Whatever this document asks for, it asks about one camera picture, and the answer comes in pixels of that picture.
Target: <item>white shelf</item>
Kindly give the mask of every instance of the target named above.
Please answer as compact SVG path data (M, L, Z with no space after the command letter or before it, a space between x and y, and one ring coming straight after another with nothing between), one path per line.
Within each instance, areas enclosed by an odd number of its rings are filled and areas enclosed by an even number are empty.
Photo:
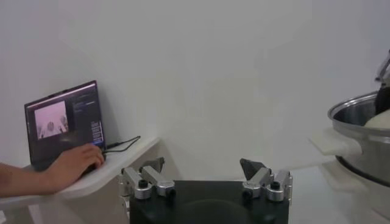
M125 152L109 153L102 167L85 175L72 186L65 190L48 196L29 195L22 197L0 198L0 211L27 205L36 205L52 200L69 200L84 197L96 192L112 180L119 171L131 165L149 149L160 141L159 138L140 139L136 144ZM120 150L123 145L112 150Z

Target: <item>white table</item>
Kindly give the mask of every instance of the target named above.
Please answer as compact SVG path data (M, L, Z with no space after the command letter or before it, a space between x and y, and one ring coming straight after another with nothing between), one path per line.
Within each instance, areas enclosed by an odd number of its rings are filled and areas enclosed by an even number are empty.
M153 146L155 146L159 141L159 138L140 139L125 152L108 153L106 161L102 167L88 173L72 186L57 194L48 196L30 195L23 197L2 198L0 199L0 211L3 210L6 215L7 211L12 211L15 213L13 216L16 218L16 216L24 216L28 214L29 211L27 207L30 205L50 205L50 203L57 203L56 206L59 206L58 202L61 203L62 201L87 197L102 189L107 183L114 179L117 174L119 174L122 168L134 163L139 157L153 148ZM123 147L123 145L120 145L112 150L120 150Z
M293 170L290 223L389 224L369 208L366 197L334 191L318 166Z

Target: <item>human hand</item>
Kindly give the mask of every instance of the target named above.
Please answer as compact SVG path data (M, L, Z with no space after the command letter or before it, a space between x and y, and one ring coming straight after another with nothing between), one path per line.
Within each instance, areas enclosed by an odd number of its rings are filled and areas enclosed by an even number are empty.
M49 194L73 184L92 164L99 168L104 163L102 151L93 144L86 144L63 152L42 174L48 184Z

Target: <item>laptop lid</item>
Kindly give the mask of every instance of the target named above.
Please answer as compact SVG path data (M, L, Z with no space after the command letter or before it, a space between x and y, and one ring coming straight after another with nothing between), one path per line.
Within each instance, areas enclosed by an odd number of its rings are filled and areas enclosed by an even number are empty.
M63 151L92 143L105 150L96 81L24 106L31 165L48 167Z

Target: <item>video feed on screen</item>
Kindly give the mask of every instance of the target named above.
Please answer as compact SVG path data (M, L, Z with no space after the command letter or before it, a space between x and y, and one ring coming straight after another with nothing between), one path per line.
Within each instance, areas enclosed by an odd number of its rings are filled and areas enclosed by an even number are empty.
M69 131L65 101L35 110L38 139Z

